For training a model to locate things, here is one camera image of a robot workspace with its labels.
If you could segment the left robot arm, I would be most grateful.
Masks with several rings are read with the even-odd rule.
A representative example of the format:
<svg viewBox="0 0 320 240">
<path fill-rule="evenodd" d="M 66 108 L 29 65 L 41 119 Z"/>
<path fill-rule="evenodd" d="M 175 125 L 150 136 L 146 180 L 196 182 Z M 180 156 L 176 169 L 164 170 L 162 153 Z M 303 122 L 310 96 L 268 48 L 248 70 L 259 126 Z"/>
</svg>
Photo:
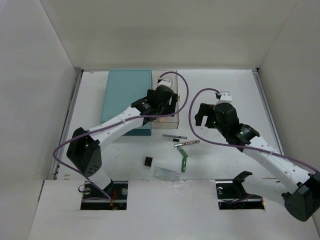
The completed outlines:
<svg viewBox="0 0 320 240">
<path fill-rule="evenodd" d="M 160 116 L 174 116 L 177 99 L 178 95 L 170 87 L 159 85 L 105 123 L 88 130 L 79 127 L 73 132 L 75 140 L 70 142 L 66 156 L 80 174 L 91 180 L 100 199 L 108 199 L 114 189 L 114 182 L 102 168 L 102 150 L 127 132 Z"/>
</svg>

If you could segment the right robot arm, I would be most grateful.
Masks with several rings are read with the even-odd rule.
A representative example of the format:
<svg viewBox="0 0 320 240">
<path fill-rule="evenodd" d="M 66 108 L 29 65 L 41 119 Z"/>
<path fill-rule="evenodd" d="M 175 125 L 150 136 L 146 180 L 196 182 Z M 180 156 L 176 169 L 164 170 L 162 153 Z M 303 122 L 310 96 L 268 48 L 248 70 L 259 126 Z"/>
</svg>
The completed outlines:
<svg viewBox="0 0 320 240">
<path fill-rule="evenodd" d="M 216 129 L 226 140 L 225 147 L 239 150 L 257 161 L 278 179 L 277 183 L 261 183 L 249 171 L 233 178 L 232 192 L 238 198 L 258 195 L 283 205 L 295 219 L 306 222 L 320 208 L 320 173 L 309 171 L 278 153 L 259 132 L 239 122 L 236 109 L 227 102 L 216 105 L 201 103 L 195 125 Z"/>
</svg>

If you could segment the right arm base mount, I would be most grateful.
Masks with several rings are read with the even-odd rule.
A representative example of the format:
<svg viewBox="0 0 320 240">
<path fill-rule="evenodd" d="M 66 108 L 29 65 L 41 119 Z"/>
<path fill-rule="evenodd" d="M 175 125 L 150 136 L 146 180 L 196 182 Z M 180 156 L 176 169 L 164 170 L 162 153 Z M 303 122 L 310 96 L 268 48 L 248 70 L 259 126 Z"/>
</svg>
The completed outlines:
<svg viewBox="0 0 320 240">
<path fill-rule="evenodd" d="M 233 179 L 217 179 L 215 187 L 220 210 L 265 210 L 263 198 L 249 194 L 242 183 L 251 176 L 249 171 L 243 171 Z"/>
</svg>

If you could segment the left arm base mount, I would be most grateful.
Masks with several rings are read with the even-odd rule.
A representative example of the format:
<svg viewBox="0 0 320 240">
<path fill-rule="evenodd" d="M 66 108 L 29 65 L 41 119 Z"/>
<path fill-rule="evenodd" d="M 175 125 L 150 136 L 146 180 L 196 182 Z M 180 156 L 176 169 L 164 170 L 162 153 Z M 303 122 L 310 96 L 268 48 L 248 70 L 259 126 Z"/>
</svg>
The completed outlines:
<svg viewBox="0 0 320 240">
<path fill-rule="evenodd" d="M 104 190 L 104 193 L 86 181 L 78 187 L 78 192 L 81 193 L 80 209 L 84 211 L 126 210 L 128 191 L 128 181 L 114 181 Z"/>
</svg>

